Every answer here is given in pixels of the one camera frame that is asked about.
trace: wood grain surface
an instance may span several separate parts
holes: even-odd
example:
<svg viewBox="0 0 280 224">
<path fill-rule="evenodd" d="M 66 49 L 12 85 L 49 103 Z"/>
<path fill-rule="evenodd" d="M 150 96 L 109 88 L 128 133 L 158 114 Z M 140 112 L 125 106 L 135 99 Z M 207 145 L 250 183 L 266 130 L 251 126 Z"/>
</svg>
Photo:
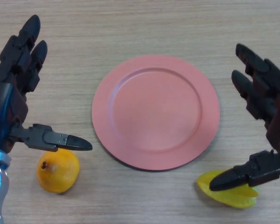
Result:
<svg viewBox="0 0 280 224">
<path fill-rule="evenodd" d="M 65 195 L 42 190 L 35 177 L 43 153 L 17 144 L 10 156 L 6 224 L 280 224 L 280 179 L 259 186 L 255 207 L 236 210 L 201 193 L 195 181 L 212 169 L 247 161 L 268 149 L 262 121 L 245 109 L 231 82 L 241 42 L 280 67 L 280 0 L 0 0 L 0 52 L 33 14 L 49 47 L 41 81 L 28 95 L 26 126 L 86 138 L 79 179 Z M 180 57 L 213 83 L 219 131 L 195 161 L 161 173 L 136 171 L 111 158 L 96 138 L 91 103 L 102 78 L 126 59 Z"/>
</svg>

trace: table surface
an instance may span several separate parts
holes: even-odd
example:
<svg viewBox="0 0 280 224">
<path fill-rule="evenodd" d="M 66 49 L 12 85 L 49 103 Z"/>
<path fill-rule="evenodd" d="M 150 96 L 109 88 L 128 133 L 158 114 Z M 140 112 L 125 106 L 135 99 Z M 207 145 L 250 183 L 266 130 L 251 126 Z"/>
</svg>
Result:
<svg viewBox="0 0 280 224">
<path fill-rule="evenodd" d="M 280 179 L 259 186 L 257 204 L 236 210 L 197 189 L 197 177 L 247 161 L 270 146 L 262 121 L 246 111 L 231 83 L 241 42 L 280 67 L 280 0 L 0 0 L 0 52 L 33 14 L 49 52 L 37 90 L 28 95 L 25 125 L 51 125 L 93 143 L 78 152 L 79 179 L 65 195 L 40 188 L 38 150 L 17 144 L 10 156 L 7 224 L 280 224 Z M 91 103 L 102 78 L 126 59 L 146 54 L 180 57 L 214 85 L 220 127 L 210 147 L 193 162 L 161 173 L 128 168 L 100 145 Z"/>
</svg>

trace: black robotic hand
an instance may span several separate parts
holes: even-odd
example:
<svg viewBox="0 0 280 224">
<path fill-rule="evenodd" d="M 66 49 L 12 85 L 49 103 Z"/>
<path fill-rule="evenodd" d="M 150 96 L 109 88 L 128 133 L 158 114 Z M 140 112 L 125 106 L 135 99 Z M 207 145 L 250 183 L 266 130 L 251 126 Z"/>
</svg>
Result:
<svg viewBox="0 0 280 224">
<path fill-rule="evenodd" d="M 252 77 L 252 82 L 237 70 L 232 73 L 232 82 L 247 101 L 250 114 L 264 120 L 266 138 L 273 150 L 253 154 L 246 164 L 234 166 L 215 177 L 210 182 L 213 191 L 247 183 L 253 187 L 280 177 L 280 70 L 242 44 L 236 46 L 236 55 L 245 64 L 245 72 Z"/>
<path fill-rule="evenodd" d="M 57 151 L 59 147 L 92 150 L 88 141 L 55 133 L 50 126 L 22 127 L 28 113 L 26 94 L 38 85 L 38 73 L 48 51 L 45 41 L 34 48 L 40 27 L 39 17 L 33 15 L 18 36 L 10 37 L 0 54 L 0 149 L 8 154 L 16 142 L 24 142 L 29 148 L 48 151 Z"/>
</svg>

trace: orange fruit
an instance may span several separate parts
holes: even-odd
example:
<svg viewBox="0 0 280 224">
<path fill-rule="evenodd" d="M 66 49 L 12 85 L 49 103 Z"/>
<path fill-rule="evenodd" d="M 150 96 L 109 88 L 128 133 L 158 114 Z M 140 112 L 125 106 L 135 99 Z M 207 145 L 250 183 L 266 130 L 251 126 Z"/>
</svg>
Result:
<svg viewBox="0 0 280 224">
<path fill-rule="evenodd" d="M 70 150 L 44 153 L 37 164 L 36 176 L 40 186 L 52 193 L 61 194 L 75 183 L 80 171 L 79 160 Z"/>
</svg>

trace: empty plate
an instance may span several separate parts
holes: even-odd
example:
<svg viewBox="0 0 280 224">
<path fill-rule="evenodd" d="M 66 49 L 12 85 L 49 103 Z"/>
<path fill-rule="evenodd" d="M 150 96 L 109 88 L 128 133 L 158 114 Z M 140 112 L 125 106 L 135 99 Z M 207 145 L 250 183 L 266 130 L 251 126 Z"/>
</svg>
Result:
<svg viewBox="0 0 280 224">
<path fill-rule="evenodd" d="M 100 83 L 92 121 L 104 147 L 134 168 L 168 170 L 199 156 L 219 124 L 210 81 L 179 58 L 130 59 Z"/>
</svg>

